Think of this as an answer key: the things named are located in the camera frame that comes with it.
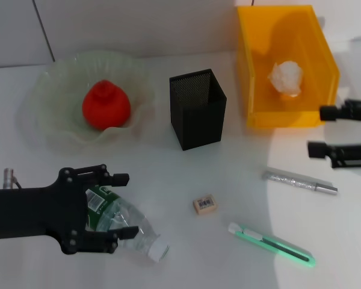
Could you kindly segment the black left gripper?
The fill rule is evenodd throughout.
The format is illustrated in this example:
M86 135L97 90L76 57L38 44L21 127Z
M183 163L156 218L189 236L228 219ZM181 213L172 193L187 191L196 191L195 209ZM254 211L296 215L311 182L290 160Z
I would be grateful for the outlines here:
M106 232L87 231L89 187L125 187L128 173L110 174L105 164L78 169L63 168L57 180L39 188L0 189L0 239L47 235L67 255L77 252L114 253L120 240L134 239L139 227Z

